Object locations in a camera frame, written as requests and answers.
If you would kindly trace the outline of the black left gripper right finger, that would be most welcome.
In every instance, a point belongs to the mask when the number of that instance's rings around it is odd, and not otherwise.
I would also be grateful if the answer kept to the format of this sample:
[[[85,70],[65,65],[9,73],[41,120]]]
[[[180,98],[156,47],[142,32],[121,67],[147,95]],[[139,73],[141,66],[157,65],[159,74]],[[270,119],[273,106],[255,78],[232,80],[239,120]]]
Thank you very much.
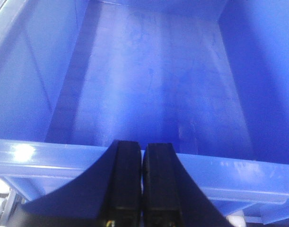
[[[146,227],[229,227],[190,177],[171,143],[150,143],[143,159]]]

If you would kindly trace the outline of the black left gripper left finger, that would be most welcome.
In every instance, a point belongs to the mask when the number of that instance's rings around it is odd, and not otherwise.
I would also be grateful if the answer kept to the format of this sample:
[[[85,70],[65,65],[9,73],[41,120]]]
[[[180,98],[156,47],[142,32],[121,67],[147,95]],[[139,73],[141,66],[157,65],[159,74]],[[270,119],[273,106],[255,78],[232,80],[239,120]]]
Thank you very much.
[[[115,140],[81,175],[59,189],[20,205],[9,227],[138,227],[141,151]]]

